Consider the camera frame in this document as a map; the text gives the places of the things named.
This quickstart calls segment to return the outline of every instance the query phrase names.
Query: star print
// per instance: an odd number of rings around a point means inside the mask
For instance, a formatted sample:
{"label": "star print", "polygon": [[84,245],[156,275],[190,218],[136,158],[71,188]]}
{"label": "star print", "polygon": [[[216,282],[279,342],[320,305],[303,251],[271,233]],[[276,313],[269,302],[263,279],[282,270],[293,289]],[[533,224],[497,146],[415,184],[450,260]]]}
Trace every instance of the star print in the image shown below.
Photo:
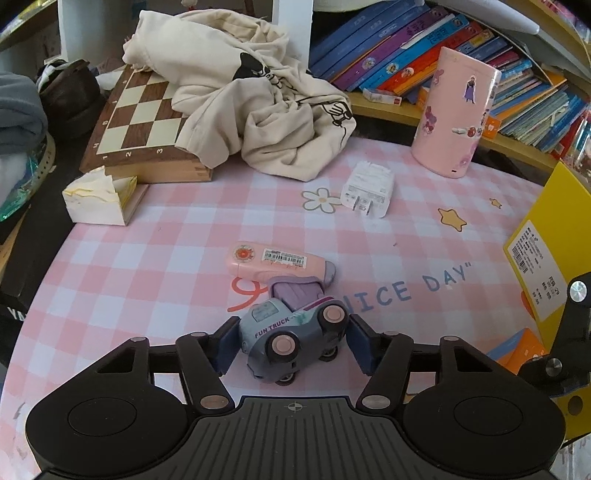
{"label": "star print", "polygon": [[462,227],[467,225],[467,223],[460,218],[457,212],[454,209],[451,210],[443,210],[441,208],[438,209],[439,214],[441,214],[441,222],[443,225],[449,225],[454,227],[458,232],[462,231]]}

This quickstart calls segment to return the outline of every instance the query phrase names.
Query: chess board square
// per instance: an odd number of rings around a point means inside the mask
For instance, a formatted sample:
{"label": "chess board square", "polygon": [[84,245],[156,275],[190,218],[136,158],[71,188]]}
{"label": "chess board square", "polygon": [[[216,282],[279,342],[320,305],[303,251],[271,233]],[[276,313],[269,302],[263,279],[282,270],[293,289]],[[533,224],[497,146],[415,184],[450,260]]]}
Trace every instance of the chess board square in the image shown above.
{"label": "chess board square", "polygon": [[153,102],[138,103],[134,115],[129,122],[133,124],[144,124],[146,122],[153,122],[156,119],[158,108],[160,107],[160,101],[155,100]]}
{"label": "chess board square", "polygon": [[131,122],[131,119],[134,116],[135,107],[136,105],[128,105],[121,108],[116,108],[107,128],[129,125],[129,122]]}
{"label": "chess board square", "polygon": [[133,88],[147,85],[151,77],[151,72],[135,72],[127,81],[127,87],[125,88]]}
{"label": "chess board square", "polygon": [[167,82],[150,83],[144,87],[144,92],[140,97],[140,102],[152,102],[154,100],[162,100],[168,87]]}
{"label": "chess board square", "polygon": [[178,126],[180,125],[180,122],[180,118],[171,118],[154,122],[146,147],[174,145],[177,141]]}
{"label": "chess board square", "polygon": [[158,113],[156,114],[156,120],[166,120],[168,118],[181,118],[183,116],[180,112],[175,112],[172,105],[170,104],[170,98],[166,98],[159,102]]}
{"label": "chess board square", "polygon": [[96,149],[96,154],[100,155],[121,150],[121,144],[123,143],[128,128],[129,127],[125,125],[123,127],[108,128],[105,130],[105,134]]}
{"label": "chess board square", "polygon": [[153,122],[147,122],[144,124],[130,125],[121,144],[121,149],[145,147],[153,124]]}
{"label": "chess board square", "polygon": [[135,105],[136,103],[139,103],[139,99],[141,99],[144,89],[145,87],[141,86],[123,90],[119,100],[117,100],[117,107],[121,108],[122,106]]}
{"label": "chess board square", "polygon": [[150,79],[148,80],[148,85],[151,85],[152,83],[161,83],[161,82],[166,82],[166,79],[164,77],[158,75],[156,72],[151,72]]}
{"label": "chess board square", "polygon": [[172,98],[174,96],[174,92],[176,92],[178,90],[178,87],[176,85],[173,85],[172,83],[169,83],[168,86],[166,87],[166,91],[164,92],[164,99],[168,99],[168,98]]}

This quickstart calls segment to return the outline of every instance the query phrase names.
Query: tablecloth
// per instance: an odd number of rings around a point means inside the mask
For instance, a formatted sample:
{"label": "tablecloth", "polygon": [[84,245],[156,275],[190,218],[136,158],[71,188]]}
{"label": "tablecloth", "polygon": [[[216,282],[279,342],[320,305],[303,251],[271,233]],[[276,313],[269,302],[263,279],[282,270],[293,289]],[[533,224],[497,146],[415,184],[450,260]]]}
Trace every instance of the tablecloth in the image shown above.
{"label": "tablecloth", "polygon": [[[395,173],[383,219],[339,205],[342,186],[362,160]],[[231,159],[212,183],[151,186],[127,227],[76,225],[33,301],[8,370],[0,476],[29,480],[38,472],[24,436],[27,413],[112,348],[138,335],[157,345],[212,332],[264,298],[263,286],[226,271],[224,257],[236,241],[331,260],[337,280],[329,293],[377,331],[397,330],[421,343],[454,334],[488,351],[524,327],[535,330],[502,245],[540,190],[480,165],[460,180],[445,179],[418,165],[407,147],[351,139],[308,183]],[[182,395],[175,376],[157,377]],[[367,377],[343,345],[335,361],[312,365],[289,387],[258,382],[242,353],[222,380],[236,401],[245,394],[356,399]],[[432,382],[413,375],[409,392]]]}

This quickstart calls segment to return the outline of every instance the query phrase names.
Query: barcode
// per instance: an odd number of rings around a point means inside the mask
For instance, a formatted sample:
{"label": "barcode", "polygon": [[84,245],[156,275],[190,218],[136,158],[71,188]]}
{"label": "barcode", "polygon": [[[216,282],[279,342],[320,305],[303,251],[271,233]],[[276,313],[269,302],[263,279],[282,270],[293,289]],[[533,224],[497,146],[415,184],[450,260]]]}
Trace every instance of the barcode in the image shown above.
{"label": "barcode", "polygon": [[517,245],[513,247],[513,260],[515,260],[516,265],[523,273],[527,272],[527,265],[525,264],[525,260],[523,260],[523,257],[521,256],[521,253],[517,248]]}
{"label": "barcode", "polygon": [[281,262],[287,263],[290,265],[295,265],[296,267],[305,267],[306,266],[306,258],[302,255],[293,255],[286,252],[281,252],[277,250],[269,250],[265,249],[265,253],[263,255],[263,260],[271,260],[272,262]]}

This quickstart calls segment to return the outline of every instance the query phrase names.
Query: black robot mount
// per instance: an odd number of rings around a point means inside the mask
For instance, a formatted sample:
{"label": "black robot mount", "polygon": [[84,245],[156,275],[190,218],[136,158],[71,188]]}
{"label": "black robot mount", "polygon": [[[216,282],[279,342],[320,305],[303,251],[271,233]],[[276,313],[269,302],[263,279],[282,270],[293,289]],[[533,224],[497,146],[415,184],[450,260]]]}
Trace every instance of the black robot mount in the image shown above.
{"label": "black robot mount", "polygon": [[[547,395],[455,336],[419,345],[350,316],[347,343],[371,378],[348,397],[244,397],[219,377],[238,318],[150,346],[132,338],[41,400],[26,435],[58,479],[550,480],[564,418]],[[154,385],[179,374],[186,404]],[[434,386],[404,403],[412,372]]]}

